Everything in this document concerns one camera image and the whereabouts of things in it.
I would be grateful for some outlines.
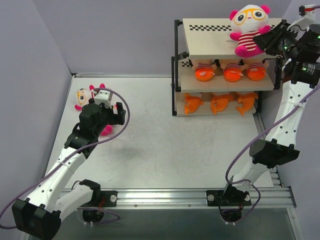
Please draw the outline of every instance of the wall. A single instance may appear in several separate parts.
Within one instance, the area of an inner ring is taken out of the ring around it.
[[[157,75],[171,72],[174,20],[228,18],[265,0],[33,0],[73,73]],[[281,17],[291,0],[268,0]],[[184,51],[183,27],[179,28]]]
[[[298,18],[298,7],[306,2],[293,0],[283,19],[292,23]],[[320,23],[320,10],[317,11],[316,23]],[[269,93],[264,100],[262,112],[265,127],[274,122],[281,101],[281,90]],[[297,204],[296,212],[305,240],[319,239],[319,119],[320,92],[310,97],[304,110],[296,136],[296,149],[300,150],[297,160],[279,166],[280,179],[285,186],[291,186]]]
[[[0,7],[0,208],[44,174],[71,74],[32,0]],[[14,225],[11,209],[1,223]],[[0,239],[18,239],[0,229]]]

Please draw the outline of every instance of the black shelf frame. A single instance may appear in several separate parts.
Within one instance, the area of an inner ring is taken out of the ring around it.
[[[176,93],[181,93],[181,86],[179,86],[179,60],[189,57],[188,52],[179,53],[179,26],[183,25],[183,21],[174,20],[174,56],[171,57],[171,98],[172,98],[172,116],[177,116],[176,110]],[[282,59],[277,57],[275,59],[277,66],[282,65]],[[279,90],[281,86],[282,69],[277,67],[275,71],[275,81],[273,90]],[[256,113],[261,113],[263,103],[263,91],[258,91],[258,100],[256,101]]]

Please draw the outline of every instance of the top shelf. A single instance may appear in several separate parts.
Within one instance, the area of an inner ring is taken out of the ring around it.
[[[271,29],[281,18],[270,18]],[[237,41],[231,40],[229,18],[184,18],[184,37],[190,59],[240,59],[235,54]],[[260,54],[255,58],[274,59],[275,56]]]

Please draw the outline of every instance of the bolt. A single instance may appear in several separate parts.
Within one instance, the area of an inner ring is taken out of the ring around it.
[[[215,196],[213,196],[212,194],[208,195],[206,198],[209,202],[213,202],[215,200]]]
[[[117,196],[116,195],[111,195],[110,196],[110,202],[115,203],[117,201]]]

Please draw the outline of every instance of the plush toy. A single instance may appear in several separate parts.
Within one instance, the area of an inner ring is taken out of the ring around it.
[[[240,93],[236,92],[236,95],[238,103],[242,103],[242,106],[237,106],[236,109],[241,114],[241,116],[244,116],[245,112],[249,111],[254,106],[255,100],[258,99],[258,94],[256,94],[255,92],[249,92],[241,95]]]
[[[267,75],[266,68],[269,67],[269,63],[259,58],[244,58],[244,69],[246,69],[246,75],[252,81],[260,81]]]
[[[224,79],[228,82],[237,82],[243,76],[244,66],[240,66],[241,59],[220,59],[220,68],[223,70]]]
[[[184,113],[185,115],[194,113],[200,105],[204,104],[204,101],[201,99],[202,92],[195,93],[185,93],[184,94]]]
[[[229,16],[232,33],[230,38],[238,41],[235,54],[242,58],[250,58],[262,54],[254,42],[254,37],[270,31],[268,25],[270,8],[266,5],[257,6],[249,4],[241,10],[233,10]]]
[[[212,93],[212,96],[213,98],[210,107],[214,115],[217,115],[217,112],[225,110],[228,107],[229,102],[234,100],[234,97],[231,94],[215,95]]]
[[[105,85],[102,83],[99,86],[100,88],[105,88]],[[93,92],[93,89],[95,87],[93,85],[89,86],[89,89],[87,88],[80,88],[76,95],[74,96],[75,105],[74,108],[78,111],[82,110],[82,107],[89,104],[89,99],[93,98],[95,96],[95,93]],[[107,136],[112,133],[113,127],[111,125],[107,125],[100,136]]]
[[[191,59],[191,62],[198,81],[206,82],[214,77],[217,66],[211,65],[211,59]]]

